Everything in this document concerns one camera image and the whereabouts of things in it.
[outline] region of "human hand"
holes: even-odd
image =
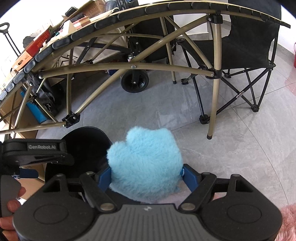
[[[21,187],[21,189],[18,193],[18,197],[21,197],[22,195],[24,195],[25,192],[26,192],[26,189],[24,187]],[[21,206],[21,204],[17,200],[10,200],[7,203],[7,208],[12,213],[14,213],[20,206]],[[16,233],[15,228],[13,227],[13,224],[12,224],[12,218],[13,218],[13,216],[0,218],[0,227],[2,229],[4,229],[4,231],[2,233],[5,235],[5,237],[9,241],[18,241],[17,233]]]

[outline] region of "black camping chair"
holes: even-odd
[[[248,7],[278,19],[281,19],[281,5],[273,0],[228,0],[231,4],[236,4],[239,6]],[[274,64],[274,58],[276,54],[276,46],[278,40],[279,24],[265,21],[261,22],[254,19],[230,16],[231,19],[231,30],[228,36],[222,38],[222,70],[224,77],[221,80],[227,84],[232,90],[234,90],[237,95],[234,96],[230,101],[228,101],[224,106],[217,110],[219,114],[222,110],[231,105],[235,100],[241,97],[245,102],[247,102],[253,112],[258,112],[260,104],[262,102],[263,96],[265,94],[269,78],[273,68],[276,66]],[[271,60],[268,58],[269,49],[272,40],[274,40],[273,52]],[[207,69],[205,63],[201,60],[199,55],[193,50],[191,45],[185,39],[178,39],[177,43],[182,47],[187,64],[191,67],[187,52],[192,55],[200,69]],[[208,60],[213,64],[214,62],[214,49],[213,40],[196,40],[194,43],[200,48]],[[238,71],[236,73],[230,74],[231,69],[244,70]],[[251,81],[249,76],[249,71],[264,68],[261,74],[259,74],[253,81]],[[236,89],[226,78],[231,78],[234,75],[245,73],[248,80],[248,85],[241,91]],[[262,94],[258,103],[256,102],[253,85],[260,80],[266,73],[267,78],[265,85],[263,87]],[[187,79],[182,79],[182,84],[188,84],[188,80],[193,79],[194,87],[197,93],[198,101],[200,103],[200,122],[201,124],[209,123],[209,117],[204,114],[202,101],[200,98],[198,86],[195,80],[195,75]],[[247,90],[251,90],[253,103],[251,103],[243,94]]]

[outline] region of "blue plush toy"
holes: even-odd
[[[107,152],[110,188],[135,201],[153,203],[178,190],[183,161],[167,129],[134,127],[125,142],[115,142]]]

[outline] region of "pink fluffy fabric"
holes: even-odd
[[[275,241],[296,241],[296,203],[281,209],[283,224]]]

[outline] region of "screw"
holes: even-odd
[[[109,203],[109,202],[103,203],[100,206],[100,209],[102,209],[103,211],[111,211],[114,208],[115,208],[114,204],[113,203]]]
[[[195,205],[193,203],[190,203],[190,202],[186,202],[186,203],[183,203],[181,205],[181,208],[184,210],[184,211],[192,211],[195,209]]]

